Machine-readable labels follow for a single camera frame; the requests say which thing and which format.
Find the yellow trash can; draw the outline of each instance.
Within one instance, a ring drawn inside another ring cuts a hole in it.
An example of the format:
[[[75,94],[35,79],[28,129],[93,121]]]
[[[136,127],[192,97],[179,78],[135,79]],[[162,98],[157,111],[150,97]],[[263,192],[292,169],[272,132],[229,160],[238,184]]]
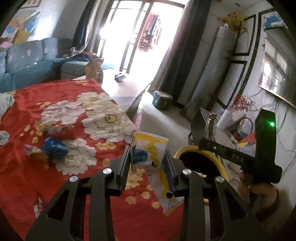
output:
[[[221,161],[212,152],[199,151],[198,146],[184,146],[176,152],[174,158],[180,159],[186,168],[207,175],[208,178],[222,176],[229,181]],[[209,205],[208,199],[204,199],[204,202]]]

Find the yellow bin rim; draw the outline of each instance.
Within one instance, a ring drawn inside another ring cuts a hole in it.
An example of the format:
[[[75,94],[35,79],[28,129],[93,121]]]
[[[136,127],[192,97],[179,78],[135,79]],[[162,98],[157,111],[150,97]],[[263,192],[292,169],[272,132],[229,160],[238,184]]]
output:
[[[221,176],[224,177],[227,181],[229,181],[228,174],[226,172],[225,167],[223,166],[221,161],[212,152],[200,151],[200,150],[198,150],[198,146],[188,145],[188,146],[184,146],[184,147],[180,148],[175,153],[174,158],[179,159],[180,156],[186,152],[197,152],[197,153],[200,153],[200,154],[206,156],[208,159],[210,159],[215,164],[215,166],[218,168]],[[205,203],[205,205],[208,206],[209,200],[204,198],[204,203]]]

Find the red wrapper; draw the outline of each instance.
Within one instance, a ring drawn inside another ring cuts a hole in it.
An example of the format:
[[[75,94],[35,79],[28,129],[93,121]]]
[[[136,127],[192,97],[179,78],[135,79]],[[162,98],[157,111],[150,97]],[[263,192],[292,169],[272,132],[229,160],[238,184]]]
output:
[[[56,138],[62,140],[73,140],[74,139],[74,126],[56,125],[46,127],[43,129],[43,135],[48,138]]]

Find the sofa backrest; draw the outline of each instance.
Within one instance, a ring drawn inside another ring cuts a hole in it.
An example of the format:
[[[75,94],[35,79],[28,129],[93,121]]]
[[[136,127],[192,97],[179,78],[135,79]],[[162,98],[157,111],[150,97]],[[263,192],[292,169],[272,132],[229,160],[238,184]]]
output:
[[[43,60],[56,58],[59,40],[57,38],[46,38],[41,41],[43,45]]]
[[[5,70],[6,70],[5,56],[6,56],[6,51],[0,50],[0,76],[5,74]]]
[[[14,45],[7,50],[6,72],[12,73],[43,59],[42,42],[39,40]]]

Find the ceiling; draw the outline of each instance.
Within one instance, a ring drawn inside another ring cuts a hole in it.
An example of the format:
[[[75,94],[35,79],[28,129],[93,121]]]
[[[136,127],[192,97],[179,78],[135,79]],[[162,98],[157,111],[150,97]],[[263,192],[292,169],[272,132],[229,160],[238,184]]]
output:
[[[228,8],[230,11],[237,11],[241,12],[244,11],[246,8],[255,5],[257,3],[260,3],[265,0],[222,0],[221,3],[225,8]]]

